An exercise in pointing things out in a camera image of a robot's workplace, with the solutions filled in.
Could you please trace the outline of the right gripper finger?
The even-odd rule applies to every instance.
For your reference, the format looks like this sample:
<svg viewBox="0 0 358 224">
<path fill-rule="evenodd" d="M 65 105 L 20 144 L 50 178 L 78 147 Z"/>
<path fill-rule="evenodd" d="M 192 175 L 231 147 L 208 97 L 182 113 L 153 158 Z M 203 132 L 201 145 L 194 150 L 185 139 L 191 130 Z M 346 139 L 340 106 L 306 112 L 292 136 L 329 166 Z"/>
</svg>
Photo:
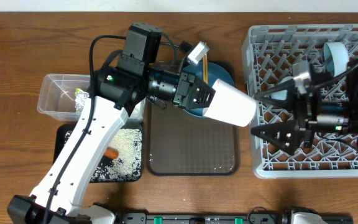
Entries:
<svg viewBox="0 0 358 224">
<path fill-rule="evenodd" d="M 296 100 L 295 83 L 292 79 L 278 83 L 268 90 L 255 93 L 253 98 L 266 105 L 293 110 Z"/>
<path fill-rule="evenodd" d="M 302 143 L 305 147 L 313 144 L 313 131 L 298 120 L 255 126 L 250 132 L 290 155 L 294 155 Z"/>
</svg>

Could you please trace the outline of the light blue cup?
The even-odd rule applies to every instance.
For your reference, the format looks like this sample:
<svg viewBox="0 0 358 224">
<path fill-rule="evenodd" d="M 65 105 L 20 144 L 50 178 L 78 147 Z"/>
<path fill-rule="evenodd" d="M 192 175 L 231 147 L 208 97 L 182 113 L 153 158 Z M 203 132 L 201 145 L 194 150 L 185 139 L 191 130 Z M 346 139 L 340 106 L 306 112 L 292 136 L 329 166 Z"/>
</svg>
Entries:
<svg viewBox="0 0 358 224">
<path fill-rule="evenodd" d="M 289 80 L 292 80 L 292 79 L 293 79 L 293 77 L 290 77 L 290 76 L 285 77 L 285 78 L 283 78 L 281 81 L 279 81 L 278 84 L 285 83 L 285 82 L 287 82 L 287 81 L 289 81 Z M 278 92 L 272 93 L 272 94 L 270 95 L 270 98 L 271 98 L 271 99 L 274 99 L 274 100 L 286 100 L 286 99 L 287 99 L 287 92 L 288 92 L 287 90 L 282 90 L 282 91 L 278 91 Z"/>
</svg>

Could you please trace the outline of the dark blue plate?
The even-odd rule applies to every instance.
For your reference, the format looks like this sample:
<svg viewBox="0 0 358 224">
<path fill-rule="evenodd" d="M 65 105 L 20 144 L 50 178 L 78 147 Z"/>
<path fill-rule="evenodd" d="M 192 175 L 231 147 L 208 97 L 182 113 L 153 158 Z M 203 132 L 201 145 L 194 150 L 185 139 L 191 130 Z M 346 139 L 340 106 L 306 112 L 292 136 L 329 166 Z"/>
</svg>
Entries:
<svg viewBox="0 0 358 224">
<path fill-rule="evenodd" d="M 194 73 L 198 78 L 203 79 L 203 62 L 199 62 L 196 66 L 187 65 L 183 70 Z M 215 81 L 220 79 L 231 86 L 235 86 L 231 72 L 232 67 L 226 62 L 208 62 L 208 85 L 212 87 Z"/>
</svg>

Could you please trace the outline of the pink white cup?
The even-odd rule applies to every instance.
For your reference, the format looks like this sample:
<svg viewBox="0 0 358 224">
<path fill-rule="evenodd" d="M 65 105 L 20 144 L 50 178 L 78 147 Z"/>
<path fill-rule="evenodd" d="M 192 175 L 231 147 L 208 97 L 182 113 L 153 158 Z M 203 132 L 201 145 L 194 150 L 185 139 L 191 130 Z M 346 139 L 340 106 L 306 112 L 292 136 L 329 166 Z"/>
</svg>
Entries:
<svg viewBox="0 0 358 224">
<path fill-rule="evenodd" d="M 203 116 L 223 123 L 245 127 L 252 121 L 257 102 L 234 86 L 217 79 L 212 88 L 211 104 L 203 109 Z"/>
</svg>

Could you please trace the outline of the light blue white bowl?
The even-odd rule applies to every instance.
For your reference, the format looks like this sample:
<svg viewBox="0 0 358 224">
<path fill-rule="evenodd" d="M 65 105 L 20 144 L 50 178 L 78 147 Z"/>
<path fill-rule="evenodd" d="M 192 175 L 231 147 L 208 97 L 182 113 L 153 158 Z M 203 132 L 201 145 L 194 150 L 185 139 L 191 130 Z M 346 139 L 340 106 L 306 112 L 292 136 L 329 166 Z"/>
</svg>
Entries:
<svg viewBox="0 0 358 224">
<path fill-rule="evenodd" d="M 326 70 L 336 77 L 347 70 L 349 55 L 342 42 L 326 42 L 323 47 Z"/>
</svg>

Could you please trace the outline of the yellow foil snack wrapper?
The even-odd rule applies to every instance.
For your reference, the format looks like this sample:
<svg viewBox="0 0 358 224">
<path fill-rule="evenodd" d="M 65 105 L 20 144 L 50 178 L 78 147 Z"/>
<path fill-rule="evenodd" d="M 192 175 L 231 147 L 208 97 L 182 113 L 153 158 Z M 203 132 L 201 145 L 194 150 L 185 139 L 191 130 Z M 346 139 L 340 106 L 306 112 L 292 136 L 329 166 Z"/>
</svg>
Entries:
<svg viewBox="0 0 358 224">
<path fill-rule="evenodd" d="M 85 106 L 85 101 L 90 97 L 90 94 L 86 91 L 83 91 L 80 88 L 75 90 L 75 109 L 77 113 L 81 113 Z"/>
</svg>

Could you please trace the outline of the orange carrot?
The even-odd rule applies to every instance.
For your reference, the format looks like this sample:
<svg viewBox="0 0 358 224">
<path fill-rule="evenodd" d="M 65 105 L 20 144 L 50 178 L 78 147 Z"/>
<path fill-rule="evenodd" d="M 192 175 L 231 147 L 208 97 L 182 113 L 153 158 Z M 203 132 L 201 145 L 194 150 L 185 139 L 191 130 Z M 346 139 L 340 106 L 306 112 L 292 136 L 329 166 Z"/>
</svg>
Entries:
<svg viewBox="0 0 358 224">
<path fill-rule="evenodd" d="M 114 148 L 108 147 L 104 152 L 104 156 L 109 159 L 117 159 L 119 156 L 119 152 Z"/>
</svg>

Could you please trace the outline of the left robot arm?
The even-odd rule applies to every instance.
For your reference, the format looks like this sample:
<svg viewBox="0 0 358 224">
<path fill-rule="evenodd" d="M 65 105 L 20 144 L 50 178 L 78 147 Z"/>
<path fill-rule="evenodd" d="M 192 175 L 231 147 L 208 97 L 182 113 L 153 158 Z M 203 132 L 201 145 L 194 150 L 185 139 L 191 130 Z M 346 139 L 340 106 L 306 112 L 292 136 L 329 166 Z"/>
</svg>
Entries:
<svg viewBox="0 0 358 224">
<path fill-rule="evenodd" d="M 13 223 L 114 223 L 116 214 L 83 199 L 109 143 L 146 96 L 170 100 L 181 108 L 207 108 L 215 90 L 188 72 L 172 74 L 143 68 L 130 72 L 104 66 L 90 81 L 86 99 L 69 140 L 48 174 L 29 196 L 15 195 L 7 207 Z"/>
</svg>

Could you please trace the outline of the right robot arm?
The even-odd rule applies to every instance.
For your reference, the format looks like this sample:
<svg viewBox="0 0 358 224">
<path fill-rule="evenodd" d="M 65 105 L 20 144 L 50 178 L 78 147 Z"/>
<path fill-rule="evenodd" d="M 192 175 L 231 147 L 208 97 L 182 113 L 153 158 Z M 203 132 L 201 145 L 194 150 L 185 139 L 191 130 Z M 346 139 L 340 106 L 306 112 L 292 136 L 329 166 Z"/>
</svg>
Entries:
<svg viewBox="0 0 358 224">
<path fill-rule="evenodd" d="M 346 79 L 347 101 L 324 101 L 321 89 Z M 262 103 L 288 110 L 292 120 L 255 126 L 251 134 L 288 154 L 311 147 L 315 133 L 358 135 L 358 59 L 337 76 L 318 73 L 307 61 L 293 66 L 293 78 L 254 94 Z"/>
</svg>

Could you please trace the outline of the grey dishwasher rack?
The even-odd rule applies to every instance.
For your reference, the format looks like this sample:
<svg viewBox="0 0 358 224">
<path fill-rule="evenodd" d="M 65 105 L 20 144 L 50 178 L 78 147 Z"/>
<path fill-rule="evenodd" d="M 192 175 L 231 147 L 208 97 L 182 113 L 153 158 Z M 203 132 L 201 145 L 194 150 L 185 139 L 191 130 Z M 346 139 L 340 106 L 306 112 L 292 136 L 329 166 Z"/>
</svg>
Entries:
<svg viewBox="0 0 358 224">
<path fill-rule="evenodd" d="M 358 58 L 358 24 L 252 26 L 242 44 L 244 80 L 250 95 L 292 76 L 292 65 L 302 60 L 318 72 L 326 71 L 323 46 L 341 42 L 351 59 Z M 250 136 L 252 166 L 260 179 L 358 177 L 358 136 L 316 135 L 311 148 L 287 154 L 267 141 Z"/>
</svg>

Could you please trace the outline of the brown serving tray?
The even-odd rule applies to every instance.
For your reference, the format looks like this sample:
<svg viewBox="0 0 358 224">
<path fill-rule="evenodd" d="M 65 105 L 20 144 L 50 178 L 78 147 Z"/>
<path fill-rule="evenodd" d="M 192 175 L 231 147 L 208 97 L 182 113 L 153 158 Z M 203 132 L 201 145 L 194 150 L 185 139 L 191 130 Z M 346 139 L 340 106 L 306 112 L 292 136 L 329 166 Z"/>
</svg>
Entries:
<svg viewBox="0 0 358 224">
<path fill-rule="evenodd" d="M 150 104 L 146 166 L 154 175 L 231 175 L 239 167 L 238 128 L 184 110 Z"/>
</svg>

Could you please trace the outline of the spilled white rice grains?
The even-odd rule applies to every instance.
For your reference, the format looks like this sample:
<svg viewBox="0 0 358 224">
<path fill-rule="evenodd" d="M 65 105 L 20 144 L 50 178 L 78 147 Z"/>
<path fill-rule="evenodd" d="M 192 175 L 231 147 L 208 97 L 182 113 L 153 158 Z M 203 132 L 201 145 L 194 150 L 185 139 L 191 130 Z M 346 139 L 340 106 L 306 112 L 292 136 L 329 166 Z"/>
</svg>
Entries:
<svg viewBox="0 0 358 224">
<path fill-rule="evenodd" d="M 142 173 L 142 138 L 139 128 L 124 128 L 113 137 L 109 149 L 117 152 L 116 158 L 108 151 L 93 175 L 91 183 L 102 182 L 134 182 L 139 180 Z"/>
</svg>

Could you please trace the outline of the clear plastic bin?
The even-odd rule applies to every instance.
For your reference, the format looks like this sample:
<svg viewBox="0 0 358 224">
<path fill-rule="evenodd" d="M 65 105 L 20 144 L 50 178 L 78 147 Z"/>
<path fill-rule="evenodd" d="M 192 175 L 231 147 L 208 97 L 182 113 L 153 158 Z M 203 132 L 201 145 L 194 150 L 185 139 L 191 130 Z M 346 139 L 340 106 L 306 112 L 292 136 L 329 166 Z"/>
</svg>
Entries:
<svg viewBox="0 0 358 224">
<path fill-rule="evenodd" d="M 77 88 L 85 91 L 89 85 L 89 75 L 48 74 L 42 82 L 37 111 L 59 121 L 78 121 L 75 92 Z"/>
</svg>

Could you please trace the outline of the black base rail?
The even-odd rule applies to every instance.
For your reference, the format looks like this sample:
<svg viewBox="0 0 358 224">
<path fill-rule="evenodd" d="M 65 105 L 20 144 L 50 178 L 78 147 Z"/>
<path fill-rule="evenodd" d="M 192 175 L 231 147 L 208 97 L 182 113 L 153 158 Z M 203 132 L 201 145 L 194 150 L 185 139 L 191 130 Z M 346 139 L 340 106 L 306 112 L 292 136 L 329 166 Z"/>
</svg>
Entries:
<svg viewBox="0 0 358 224">
<path fill-rule="evenodd" d="M 126 213 L 119 215 L 118 224 L 251 224 L 251 223 L 295 223 L 289 215 L 251 213 L 250 215 L 147 215 Z"/>
</svg>

